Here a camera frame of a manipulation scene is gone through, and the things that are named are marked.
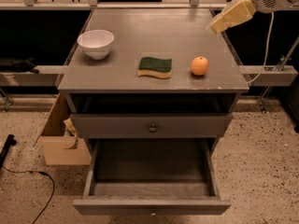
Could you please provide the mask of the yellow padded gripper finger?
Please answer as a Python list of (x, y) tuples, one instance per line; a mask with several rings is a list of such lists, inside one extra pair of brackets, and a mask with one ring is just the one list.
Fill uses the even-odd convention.
[(251, 0), (232, 0), (207, 26), (210, 34), (219, 34), (253, 18), (257, 11)]

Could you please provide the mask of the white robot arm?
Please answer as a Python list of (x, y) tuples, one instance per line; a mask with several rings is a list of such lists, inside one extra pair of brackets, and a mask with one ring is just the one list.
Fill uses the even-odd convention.
[(207, 25), (211, 34), (219, 34), (251, 20), (256, 12), (271, 13), (293, 7), (299, 0), (232, 0)]

